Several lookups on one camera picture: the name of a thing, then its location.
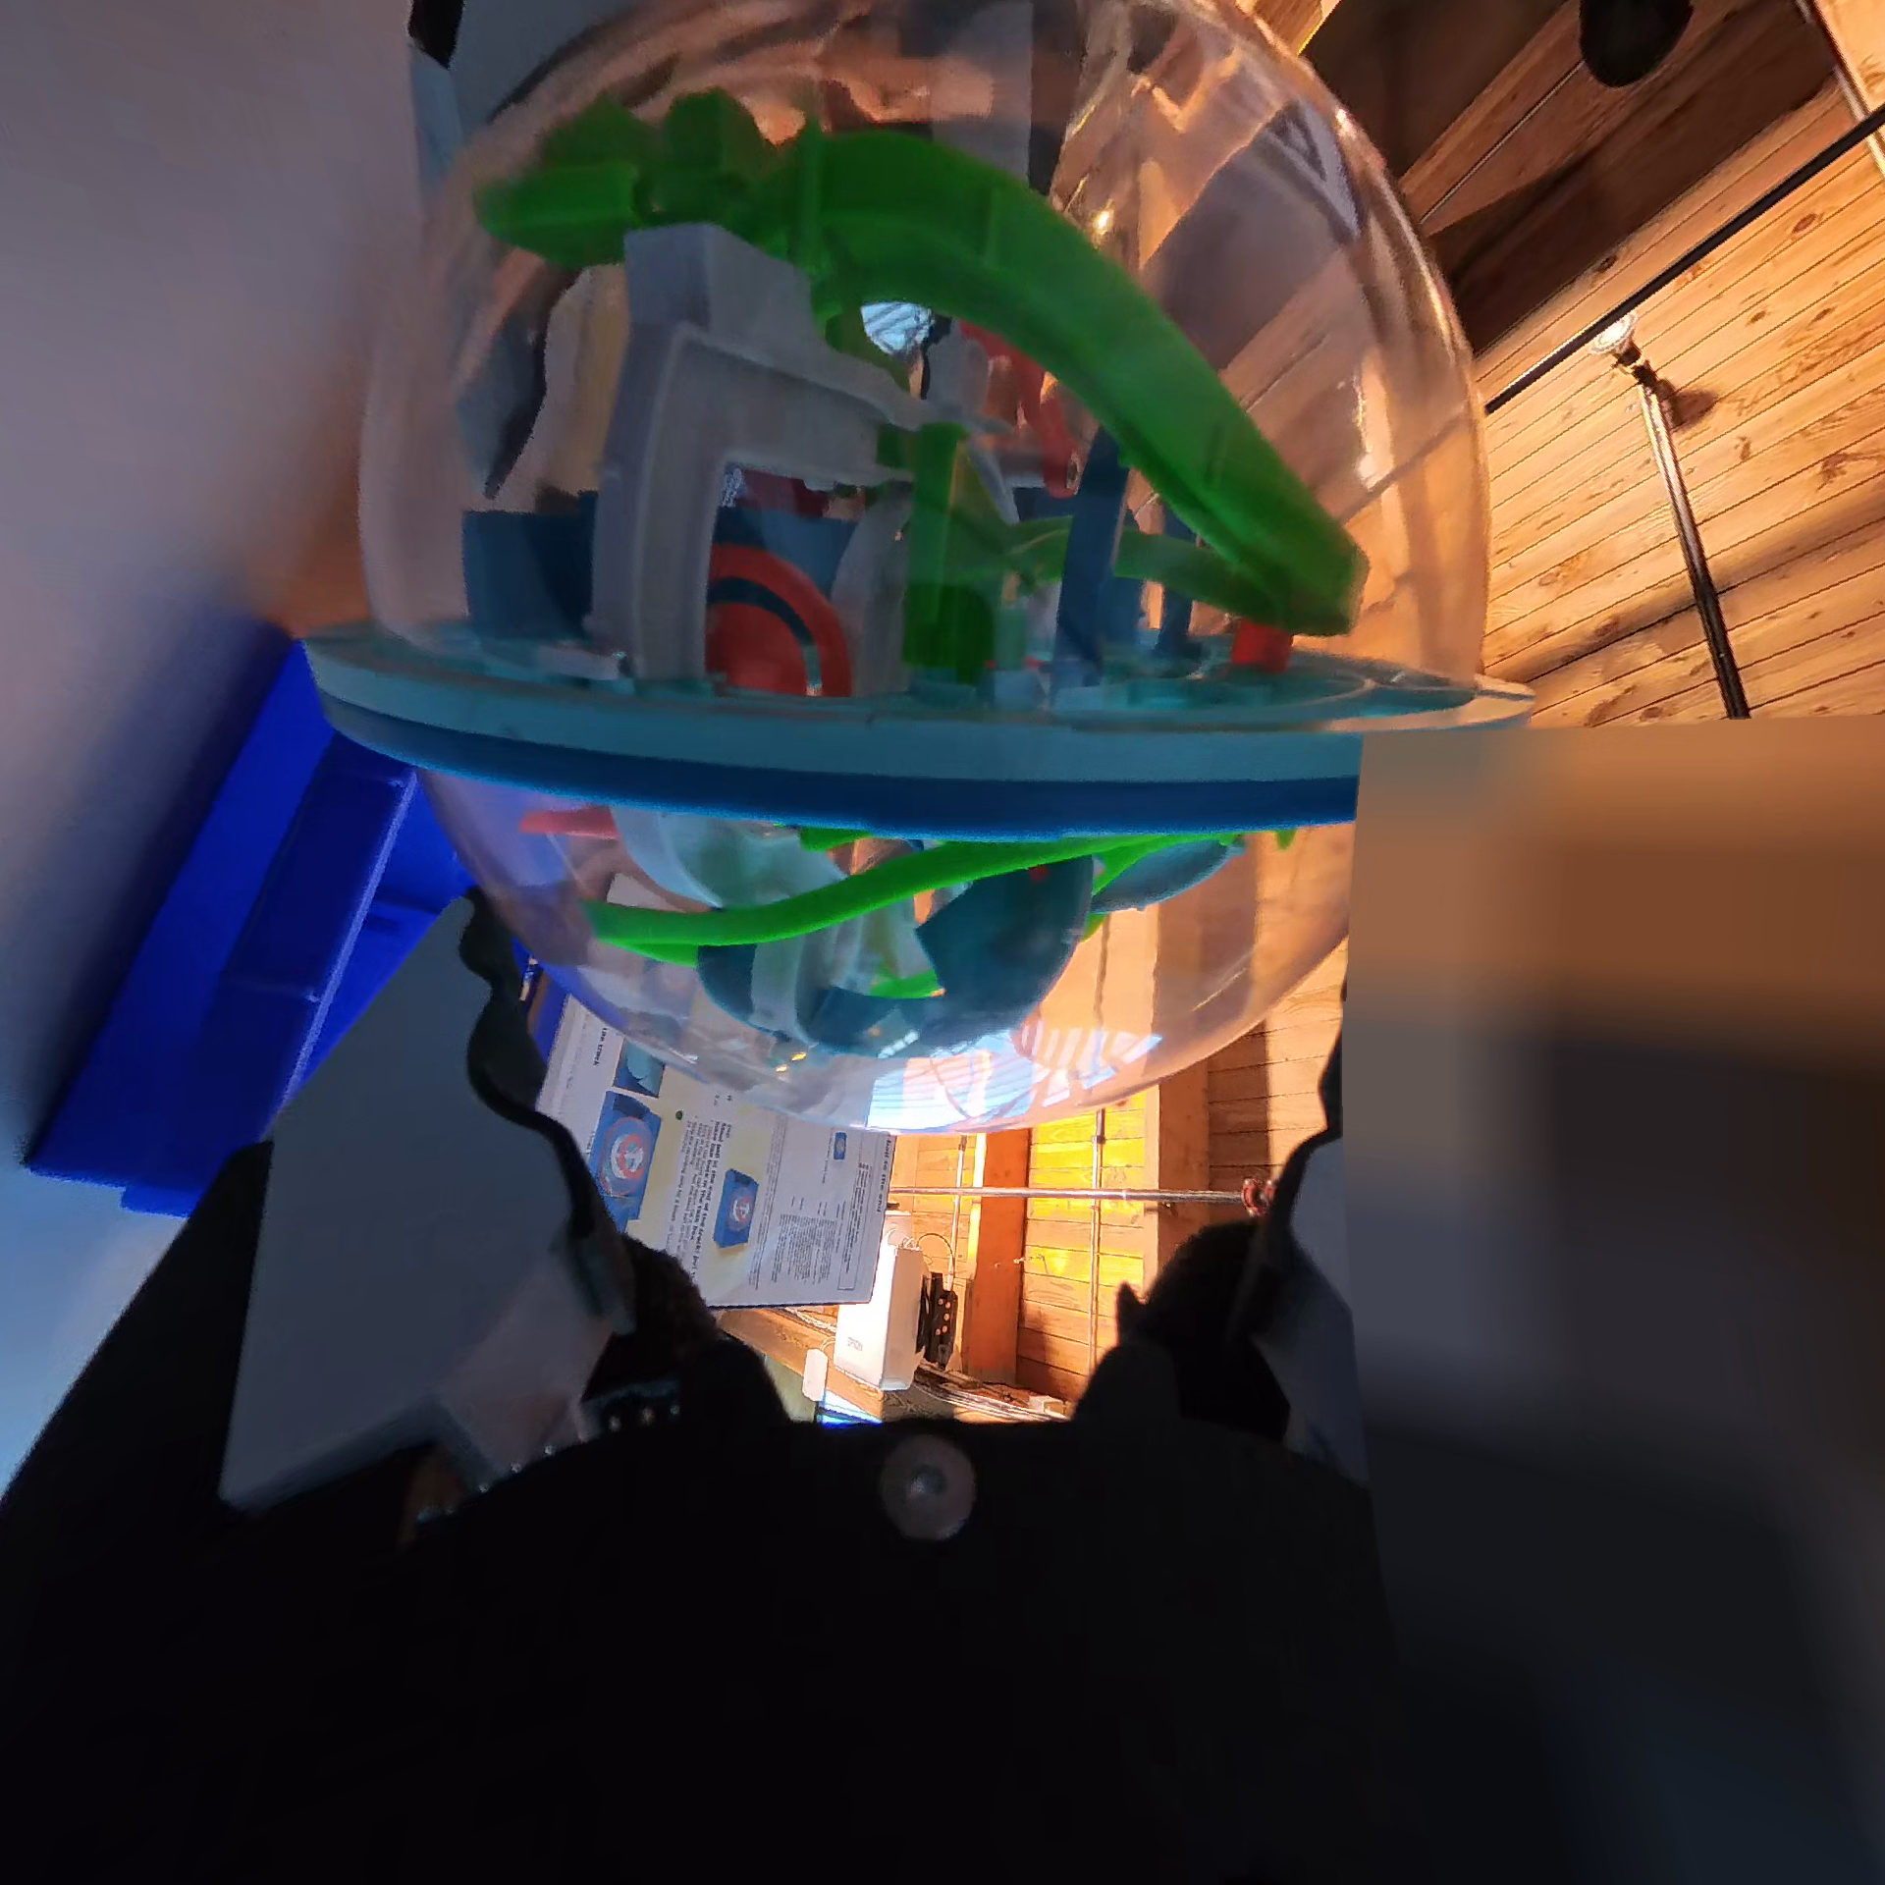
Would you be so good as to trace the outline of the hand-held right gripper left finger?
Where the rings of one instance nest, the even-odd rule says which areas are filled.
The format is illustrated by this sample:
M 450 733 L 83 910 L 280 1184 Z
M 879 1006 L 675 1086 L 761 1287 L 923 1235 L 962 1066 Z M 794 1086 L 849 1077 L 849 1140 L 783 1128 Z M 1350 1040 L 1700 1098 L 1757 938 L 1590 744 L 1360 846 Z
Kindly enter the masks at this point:
M 527 966 L 474 886 L 266 1128 L 226 1505 L 280 1505 L 400 1448 L 483 1492 L 589 1443 L 589 1379 L 641 1287 L 541 1086 Z

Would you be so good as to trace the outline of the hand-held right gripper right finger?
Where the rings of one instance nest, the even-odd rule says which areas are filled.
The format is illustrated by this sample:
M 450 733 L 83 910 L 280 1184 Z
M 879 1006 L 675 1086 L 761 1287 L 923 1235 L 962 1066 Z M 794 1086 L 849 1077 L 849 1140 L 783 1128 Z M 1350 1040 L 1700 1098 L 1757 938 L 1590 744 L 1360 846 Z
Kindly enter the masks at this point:
M 1367 1471 L 1343 1304 L 1343 1110 L 1336 1040 L 1318 1077 L 1327 1128 L 1297 1140 L 1248 1235 L 1241 1339 L 1272 1371 L 1277 1443 L 1327 1471 Z

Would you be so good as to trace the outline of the clear plastic maze ball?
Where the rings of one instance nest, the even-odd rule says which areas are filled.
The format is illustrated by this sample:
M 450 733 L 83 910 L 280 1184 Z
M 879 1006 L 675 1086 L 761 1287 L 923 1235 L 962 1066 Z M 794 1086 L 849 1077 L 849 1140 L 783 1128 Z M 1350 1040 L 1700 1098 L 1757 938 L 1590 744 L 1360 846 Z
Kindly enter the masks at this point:
M 1235 8 L 406 8 L 336 733 L 565 996 L 831 1128 L 1091 1116 L 1343 938 L 1481 676 L 1468 341 Z

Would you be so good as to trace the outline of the blue plastic bin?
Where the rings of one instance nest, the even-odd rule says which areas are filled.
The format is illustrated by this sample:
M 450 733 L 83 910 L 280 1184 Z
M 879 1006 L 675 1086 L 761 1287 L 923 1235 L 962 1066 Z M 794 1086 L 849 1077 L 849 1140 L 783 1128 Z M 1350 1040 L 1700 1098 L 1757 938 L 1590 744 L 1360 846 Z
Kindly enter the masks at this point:
M 31 1174 L 191 1213 L 455 896 L 416 761 L 336 733 L 292 647 Z

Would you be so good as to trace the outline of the printed instruction sheet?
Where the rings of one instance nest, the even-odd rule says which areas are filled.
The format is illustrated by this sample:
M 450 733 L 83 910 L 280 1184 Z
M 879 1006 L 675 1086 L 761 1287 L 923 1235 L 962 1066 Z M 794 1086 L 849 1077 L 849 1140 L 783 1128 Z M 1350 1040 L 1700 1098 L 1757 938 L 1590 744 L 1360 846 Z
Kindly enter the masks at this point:
M 571 996 L 553 996 L 541 1037 L 541 1116 L 571 1133 L 603 1213 L 666 1253 L 716 1313 L 871 1295 L 897 1133 L 812 1128 L 716 1095 Z

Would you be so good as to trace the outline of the white box device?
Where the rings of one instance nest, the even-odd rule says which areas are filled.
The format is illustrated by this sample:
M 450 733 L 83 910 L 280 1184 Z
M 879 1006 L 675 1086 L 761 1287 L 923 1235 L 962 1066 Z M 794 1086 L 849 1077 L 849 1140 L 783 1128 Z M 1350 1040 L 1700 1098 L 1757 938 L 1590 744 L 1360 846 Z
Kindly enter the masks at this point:
M 871 1295 L 835 1313 L 831 1371 L 868 1392 L 912 1392 L 923 1364 L 923 1253 L 912 1235 L 879 1243 Z

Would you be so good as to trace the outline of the black metal lamp pole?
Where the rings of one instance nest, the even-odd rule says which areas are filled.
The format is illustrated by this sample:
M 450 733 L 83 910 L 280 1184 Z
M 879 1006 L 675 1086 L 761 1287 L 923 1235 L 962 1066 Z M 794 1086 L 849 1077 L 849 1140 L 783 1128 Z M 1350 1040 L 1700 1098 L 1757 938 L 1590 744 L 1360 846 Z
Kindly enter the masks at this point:
M 1723 706 L 1723 719 L 1757 719 L 1746 676 L 1739 676 L 1739 655 L 1733 655 L 1733 629 L 1723 629 L 1723 607 L 1716 607 L 1716 572 L 1713 572 L 1713 555 L 1700 555 L 1700 525 L 1696 525 L 1696 505 L 1686 505 L 1686 484 L 1684 484 L 1684 452 L 1670 452 L 1670 386 L 1643 361 L 1635 313 L 1617 313 L 1587 346 L 1605 356 L 1635 386 L 1635 412 L 1643 412 L 1643 446 L 1653 446 L 1664 520 L 1670 520 L 1670 542 L 1684 542 L 1684 572 L 1686 572 L 1686 607 L 1696 607 L 1696 629 L 1700 629 L 1700 647 L 1713 647 L 1716 706 Z

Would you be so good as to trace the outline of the black metal rod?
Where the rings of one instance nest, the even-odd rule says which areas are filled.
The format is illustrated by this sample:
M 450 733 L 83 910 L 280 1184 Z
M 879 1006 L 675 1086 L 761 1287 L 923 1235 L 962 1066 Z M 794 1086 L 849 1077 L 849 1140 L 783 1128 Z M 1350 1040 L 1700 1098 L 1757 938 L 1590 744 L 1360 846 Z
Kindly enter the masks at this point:
M 1885 130 L 1885 113 L 1863 113 L 1838 142 L 1823 142 L 1809 157 L 1796 157 L 1785 183 L 1771 183 L 1757 205 L 1739 205 L 1723 227 L 1713 227 L 1700 243 L 1686 243 L 1664 269 L 1653 269 L 1635 289 L 1620 289 L 1605 313 L 1590 313 L 1587 331 L 1575 331 L 1556 346 L 1543 346 L 1527 375 L 1511 375 L 1481 412 L 1498 412 L 1505 397 L 1517 397 L 1527 386 L 1543 386 L 1556 361 L 1575 361 L 1576 346 L 1590 346 L 1617 318 L 1633 318 L 1635 306 L 1653 306 L 1670 277 L 1686 277 L 1696 265 L 1713 265 L 1716 245 L 1733 245 L 1746 227 L 1760 227 L 1771 209 L 1785 209 L 1796 192 L 1809 192 L 1823 169 L 1838 169 L 1859 144 L 1869 144 Z

